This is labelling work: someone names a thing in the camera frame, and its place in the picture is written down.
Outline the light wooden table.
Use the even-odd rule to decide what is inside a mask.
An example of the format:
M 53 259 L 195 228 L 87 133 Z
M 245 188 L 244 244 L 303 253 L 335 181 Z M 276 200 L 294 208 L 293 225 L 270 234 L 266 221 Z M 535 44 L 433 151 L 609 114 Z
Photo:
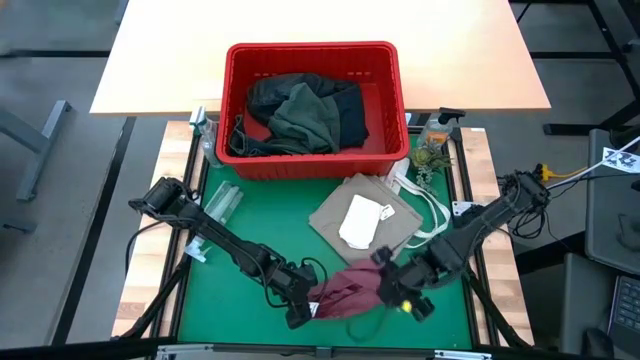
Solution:
M 216 111 L 235 44 L 374 40 L 410 111 L 550 106 L 508 0 L 129 0 L 91 110 Z

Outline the maroon garment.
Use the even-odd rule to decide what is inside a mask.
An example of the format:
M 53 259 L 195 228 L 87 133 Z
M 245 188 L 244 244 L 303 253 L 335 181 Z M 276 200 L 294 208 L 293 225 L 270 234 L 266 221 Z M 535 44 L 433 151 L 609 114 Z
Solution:
M 312 318 L 346 319 L 382 305 L 377 294 L 380 283 L 377 264 L 372 260 L 354 262 L 310 290 Z

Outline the white garment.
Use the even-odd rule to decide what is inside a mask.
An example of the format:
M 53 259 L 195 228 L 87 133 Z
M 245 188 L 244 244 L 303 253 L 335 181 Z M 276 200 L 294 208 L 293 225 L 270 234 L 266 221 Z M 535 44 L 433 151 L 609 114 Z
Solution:
M 339 227 L 339 237 L 356 250 L 366 250 L 373 242 L 384 207 L 361 195 L 354 195 Z

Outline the grey metal table leg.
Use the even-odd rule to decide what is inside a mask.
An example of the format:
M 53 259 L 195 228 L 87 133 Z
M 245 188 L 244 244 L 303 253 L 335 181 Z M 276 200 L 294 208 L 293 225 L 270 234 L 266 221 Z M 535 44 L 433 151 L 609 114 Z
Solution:
M 27 164 L 23 179 L 16 193 L 16 200 L 31 201 L 36 185 L 49 157 L 51 148 L 62 128 L 62 119 L 72 109 L 66 100 L 58 100 L 53 106 L 41 130 L 38 130 L 13 113 L 0 108 L 0 133 L 27 148 L 33 158 Z

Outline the white marker paper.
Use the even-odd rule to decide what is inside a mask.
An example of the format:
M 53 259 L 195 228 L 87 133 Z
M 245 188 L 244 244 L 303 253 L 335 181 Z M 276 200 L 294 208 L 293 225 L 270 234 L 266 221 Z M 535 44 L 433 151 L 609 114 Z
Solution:
M 640 155 L 620 152 L 615 157 L 615 149 L 604 147 L 602 150 L 603 166 L 625 173 L 640 174 Z

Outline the silver frame bracket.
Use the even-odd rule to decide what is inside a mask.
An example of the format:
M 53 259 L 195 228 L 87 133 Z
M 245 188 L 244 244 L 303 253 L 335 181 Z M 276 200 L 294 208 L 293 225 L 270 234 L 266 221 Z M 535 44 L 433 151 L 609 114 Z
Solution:
M 482 352 L 435 350 L 433 360 L 493 360 L 493 357 Z
M 154 360 L 176 360 L 179 355 L 193 355 L 214 351 L 213 344 L 173 344 L 157 348 Z

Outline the cream tote bag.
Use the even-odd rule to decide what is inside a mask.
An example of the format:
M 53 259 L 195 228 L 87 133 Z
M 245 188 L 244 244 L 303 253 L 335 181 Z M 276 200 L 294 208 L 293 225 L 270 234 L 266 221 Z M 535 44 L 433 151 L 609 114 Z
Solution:
M 383 177 L 383 182 L 392 189 L 394 193 L 398 194 L 399 189 L 403 188 L 412 195 L 421 197 L 429 206 L 434 221 L 433 229 L 428 232 L 418 229 L 413 236 L 419 238 L 420 242 L 415 245 L 409 243 L 405 245 L 407 249 L 417 249 L 433 240 L 448 228 L 451 220 L 451 212 L 449 208 L 438 201 L 434 195 L 407 178 L 406 173 L 409 165 L 410 160 L 408 158 L 395 162 L 389 173 Z

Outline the black computer mouse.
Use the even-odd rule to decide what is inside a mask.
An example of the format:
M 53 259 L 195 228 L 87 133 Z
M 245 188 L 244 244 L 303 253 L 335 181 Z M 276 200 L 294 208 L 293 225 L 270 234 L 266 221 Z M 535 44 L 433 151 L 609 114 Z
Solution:
M 581 354 L 597 358 L 614 359 L 612 339 L 598 328 L 587 328 L 582 335 Z

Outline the black garment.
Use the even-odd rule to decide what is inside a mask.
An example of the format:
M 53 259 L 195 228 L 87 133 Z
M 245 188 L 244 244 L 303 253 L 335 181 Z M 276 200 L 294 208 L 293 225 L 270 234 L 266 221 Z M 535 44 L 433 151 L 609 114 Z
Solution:
M 331 97 L 337 105 L 340 125 L 340 151 L 360 148 L 369 137 L 366 127 L 364 101 L 361 88 L 350 81 L 334 80 L 314 73 L 290 73 L 267 77 L 257 81 L 247 92 L 246 108 L 254 120 L 267 127 L 276 108 L 289 98 L 291 88 L 306 83 L 321 98 Z M 230 153 L 237 157 L 262 157 L 289 154 L 267 143 L 270 135 L 258 140 L 249 136 L 241 115 L 235 117 L 234 128 L 228 141 Z

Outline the red plastic laundry basket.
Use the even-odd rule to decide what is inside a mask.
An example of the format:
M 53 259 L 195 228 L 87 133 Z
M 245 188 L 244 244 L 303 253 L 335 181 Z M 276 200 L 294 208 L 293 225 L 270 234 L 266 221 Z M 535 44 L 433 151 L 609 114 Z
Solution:
M 270 135 L 248 112 L 248 91 L 260 79 L 313 73 L 360 85 L 369 136 L 361 147 L 337 154 L 237 157 L 229 140 L 241 115 L 247 135 Z M 276 179 L 344 178 L 357 173 L 382 176 L 410 149 L 396 48 L 385 41 L 245 43 L 226 56 L 216 155 L 239 177 Z

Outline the dark green garment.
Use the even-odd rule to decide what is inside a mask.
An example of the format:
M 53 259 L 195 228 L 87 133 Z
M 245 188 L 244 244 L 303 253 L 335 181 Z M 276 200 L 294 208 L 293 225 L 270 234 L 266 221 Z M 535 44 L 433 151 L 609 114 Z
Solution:
M 267 143 L 289 154 L 330 154 L 340 150 L 337 105 L 318 97 L 306 83 L 291 88 L 289 98 L 269 117 Z

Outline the orange label spray bottle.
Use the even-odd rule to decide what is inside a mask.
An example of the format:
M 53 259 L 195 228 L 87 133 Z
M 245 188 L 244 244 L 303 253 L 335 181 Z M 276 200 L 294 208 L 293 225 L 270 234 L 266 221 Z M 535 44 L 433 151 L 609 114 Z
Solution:
M 454 125 L 463 117 L 466 111 L 461 109 L 440 107 L 437 117 L 429 119 L 421 130 L 416 145 L 441 147 L 447 142 L 447 138 L 452 133 Z

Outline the beige shorts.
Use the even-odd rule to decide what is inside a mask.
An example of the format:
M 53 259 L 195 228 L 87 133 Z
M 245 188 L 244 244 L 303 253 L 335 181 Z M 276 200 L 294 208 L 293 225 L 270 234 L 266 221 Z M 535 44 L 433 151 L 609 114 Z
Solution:
M 338 234 L 354 195 L 361 195 L 381 204 L 381 219 L 369 248 L 356 250 L 347 245 Z M 344 180 L 310 215 L 310 226 L 347 263 L 367 259 L 379 247 L 388 246 L 397 256 L 402 247 L 423 224 L 423 217 L 395 194 L 379 178 L 356 174 Z

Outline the clear plastic spray bottle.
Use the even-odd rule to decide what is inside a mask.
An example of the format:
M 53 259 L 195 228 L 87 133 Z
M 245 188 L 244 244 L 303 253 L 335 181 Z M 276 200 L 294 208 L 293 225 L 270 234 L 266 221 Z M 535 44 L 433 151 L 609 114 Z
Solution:
M 239 186 L 229 181 L 223 181 L 205 206 L 205 213 L 221 225 L 225 225 L 232 217 L 243 196 L 244 193 Z M 201 263 L 205 263 L 206 254 L 212 247 L 212 241 L 195 235 L 185 247 L 184 253 Z
M 223 163 L 216 155 L 219 121 L 209 118 L 206 114 L 206 108 L 204 106 L 199 106 L 192 111 L 189 124 L 193 128 L 194 132 L 201 136 L 200 143 L 204 156 L 209 164 L 214 168 L 222 168 Z

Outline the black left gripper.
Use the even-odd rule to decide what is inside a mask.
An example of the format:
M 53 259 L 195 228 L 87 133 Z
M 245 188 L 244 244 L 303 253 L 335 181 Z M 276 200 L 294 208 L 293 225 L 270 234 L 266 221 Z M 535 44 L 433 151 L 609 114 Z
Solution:
M 300 266 L 285 264 L 277 266 L 269 277 L 269 288 L 274 295 L 288 302 L 285 313 L 289 329 L 295 330 L 312 318 L 307 293 L 310 287 L 318 285 L 318 277 L 311 264 L 301 262 Z

